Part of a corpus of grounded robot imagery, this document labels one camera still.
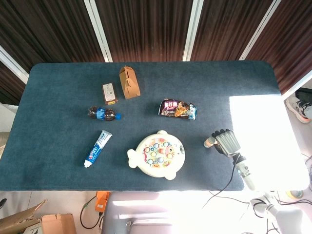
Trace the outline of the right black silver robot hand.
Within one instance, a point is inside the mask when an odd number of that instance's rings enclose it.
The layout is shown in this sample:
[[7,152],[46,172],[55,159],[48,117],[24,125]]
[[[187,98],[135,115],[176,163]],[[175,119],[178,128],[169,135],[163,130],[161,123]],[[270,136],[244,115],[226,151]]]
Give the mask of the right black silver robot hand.
[[232,158],[239,153],[241,147],[233,130],[221,129],[212,133],[212,137],[215,139],[214,147],[220,154]]

